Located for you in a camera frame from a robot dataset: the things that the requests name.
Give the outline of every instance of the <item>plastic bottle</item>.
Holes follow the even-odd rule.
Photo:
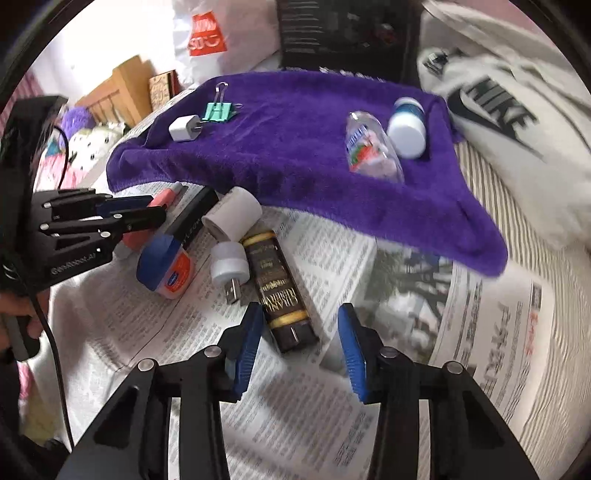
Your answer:
[[[350,171],[404,182],[394,146],[373,115],[367,112],[350,113],[346,140]]]
[[[388,136],[401,158],[413,160],[425,152],[425,110],[417,100],[411,97],[396,100],[394,114],[388,123]]]

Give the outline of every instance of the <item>human hand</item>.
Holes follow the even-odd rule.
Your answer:
[[[38,293],[37,300],[39,300],[41,309],[47,315],[47,311],[49,310],[49,290]],[[14,316],[29,315],[31,317],[31,321],[27,326],[29,336],[31,338],[39,338],[43,333],[41,322],[35,313],[33,304],[31,304],[31,301],[27,297],[17,297],[9,291],[0,292],[0,313]],[[10,339],[8,338],[4,325],[0,322],[0,352],[9,347]]]

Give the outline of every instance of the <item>red logo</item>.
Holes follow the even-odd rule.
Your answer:
[[[192,57],[228,50],[213,12],[193,15],[193,31],[187,48]]]

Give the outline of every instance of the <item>bottle label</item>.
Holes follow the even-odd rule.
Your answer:
[[[425,113],[416,105],[413,105],[412,103],[403,103],[402,105],[397,107],[394,114],[403,112],[411,113],[414,116],[419,117],[421,122],[425,123]]]
[[[365,125],[361,125],[347,138],[350,171],[357,171],[363,163],[382,157],[378,136]]]

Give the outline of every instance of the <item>purple towel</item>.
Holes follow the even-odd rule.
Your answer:
[[[168,126],[180,116],[203,115],[223,80],[225,101],[242,103],[240,113],[226,124],[206,124],[194,141],[173,142]],[[387,125],[401,96],[425,109],[425,161],[401,161],[405,184],[350,173],[348,113],[367,111]],[[107,175],[115,192],[158,180],[221,193],[239,185],[263,205],[306,210],[484,275],[499,275],[507,261],[501,234],[460,172],[445,101],[412,87],[314,72],[218,77],[162,113],[147,134],[118,146]]]

